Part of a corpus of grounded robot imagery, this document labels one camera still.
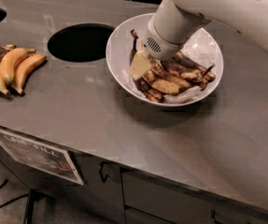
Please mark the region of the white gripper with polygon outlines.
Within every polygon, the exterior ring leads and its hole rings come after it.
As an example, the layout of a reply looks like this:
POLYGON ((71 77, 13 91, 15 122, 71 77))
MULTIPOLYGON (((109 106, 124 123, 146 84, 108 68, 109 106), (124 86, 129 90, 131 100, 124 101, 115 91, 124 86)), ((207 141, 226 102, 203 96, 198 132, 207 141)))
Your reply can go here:
POLYGON ((182 24, 177 25, 153 15, 142 35, 142 41, 148 52, 139 50, 134 55, 129 75, 133 80, 138 80, 153 65, 149 55, 157 60, 168 60, 184 46, 189 37, 190 31, 186 30, 182 24))

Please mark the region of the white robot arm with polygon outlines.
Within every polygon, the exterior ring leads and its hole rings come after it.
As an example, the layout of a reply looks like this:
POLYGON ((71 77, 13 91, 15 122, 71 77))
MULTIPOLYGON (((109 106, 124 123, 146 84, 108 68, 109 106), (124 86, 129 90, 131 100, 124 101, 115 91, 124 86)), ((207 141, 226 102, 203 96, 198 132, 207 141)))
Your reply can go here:
POLYGON ((162 0, 143 27, 146 57, 171 58, 210 21, 235 30, 268 52, 268 0, 162 0))

